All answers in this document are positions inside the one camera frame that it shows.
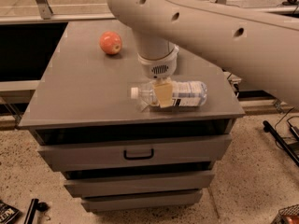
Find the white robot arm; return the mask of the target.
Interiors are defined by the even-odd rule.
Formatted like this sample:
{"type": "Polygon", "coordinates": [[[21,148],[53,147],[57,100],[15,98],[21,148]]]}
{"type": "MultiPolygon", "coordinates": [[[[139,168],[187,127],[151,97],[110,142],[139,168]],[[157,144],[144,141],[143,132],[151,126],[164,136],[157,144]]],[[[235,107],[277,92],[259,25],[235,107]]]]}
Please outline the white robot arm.
{"type": "Polygon", "coordinates": [[[138,53],[158,60],[175,44],[299,106],[299,21],[198,0],[107,0],[132,28],[138,53]]]}

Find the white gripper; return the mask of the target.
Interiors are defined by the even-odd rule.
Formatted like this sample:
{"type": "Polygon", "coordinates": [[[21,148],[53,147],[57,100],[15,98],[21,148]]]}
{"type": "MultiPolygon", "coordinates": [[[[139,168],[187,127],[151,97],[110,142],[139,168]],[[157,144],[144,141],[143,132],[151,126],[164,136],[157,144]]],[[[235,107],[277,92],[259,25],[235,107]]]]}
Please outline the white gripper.
{"type": "Polygon", "coordinates": [[[152,61],[138,56],[138,61],[141,63],[146,77],[150,79],[165,78],[156,80],[152,84],[154,93],[161,108],[172,105],[173,85],[172,81],[167,77],[171,77],[177,69],[178,52],[179,48],[175,45],[166,57],[157,61],[152,61]]]}

